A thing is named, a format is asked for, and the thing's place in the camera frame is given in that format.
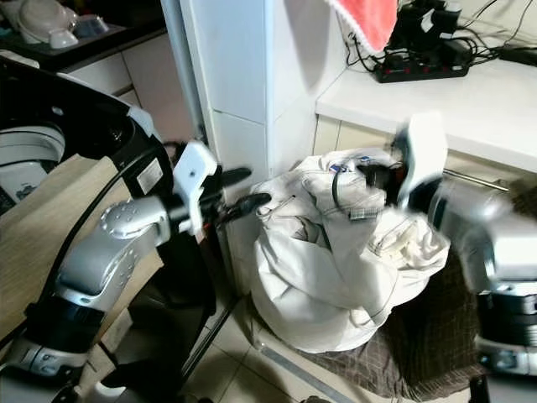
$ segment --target metal pipe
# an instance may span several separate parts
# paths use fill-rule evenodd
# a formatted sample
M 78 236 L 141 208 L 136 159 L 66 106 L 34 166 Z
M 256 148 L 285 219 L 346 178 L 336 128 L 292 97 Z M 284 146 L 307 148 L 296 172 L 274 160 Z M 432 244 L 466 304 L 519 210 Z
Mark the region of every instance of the metal pipe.
M 478 185 L 483 185 L 486 187 L 492 187 L 493 189 L 496 189 L 498 191 L 509 191 L 509 189 L 505 186 L 498 185 L 496 183 L 492 183 L 489 181 L 485 181 L 483 179 L 479 179 L 475 176 L 465 175 L 460 172 L 457 172 L 455 170 L 446 170 L 444 169 L 444 174 L 448 176 L 452 176 L 454 178 L 462 179 L 464 181 L 469 181 L 473 183 L 477 183 Z

